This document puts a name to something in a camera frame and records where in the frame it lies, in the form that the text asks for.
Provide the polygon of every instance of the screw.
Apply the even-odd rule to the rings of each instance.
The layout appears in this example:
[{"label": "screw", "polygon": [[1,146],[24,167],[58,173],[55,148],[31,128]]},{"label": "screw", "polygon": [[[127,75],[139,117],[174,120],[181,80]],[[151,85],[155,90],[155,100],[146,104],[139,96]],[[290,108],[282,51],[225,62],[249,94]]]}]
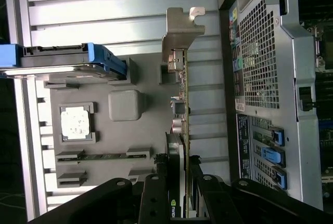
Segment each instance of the screw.
[{"label": "screw", "polygon": [[204,176],[203,179],[209,181],[209,180],[211,180],[212,178],[211,178],[210,176]]},{"label": "screw", "polygon": [[239,185],[241,185],[241,186],[247,186],[248,183],[246,181],[239,181]]}]

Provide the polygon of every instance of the metal bracket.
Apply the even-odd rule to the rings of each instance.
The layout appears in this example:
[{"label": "metal bracket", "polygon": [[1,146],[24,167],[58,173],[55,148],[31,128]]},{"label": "metal bracket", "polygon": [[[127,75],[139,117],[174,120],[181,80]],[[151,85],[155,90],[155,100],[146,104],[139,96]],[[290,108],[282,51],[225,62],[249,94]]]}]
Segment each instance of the metal bracket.
[{"label": "metal bracket", "polygon": [[196,25],[194,19],[204,15],[204,7],[192,7],[189,16],[181,7],[171,7],[166,12],[166,35],[162,39],[162,60],[167,62],[175,49],[188,49],[194,39],[203,35],[204,25]]}]

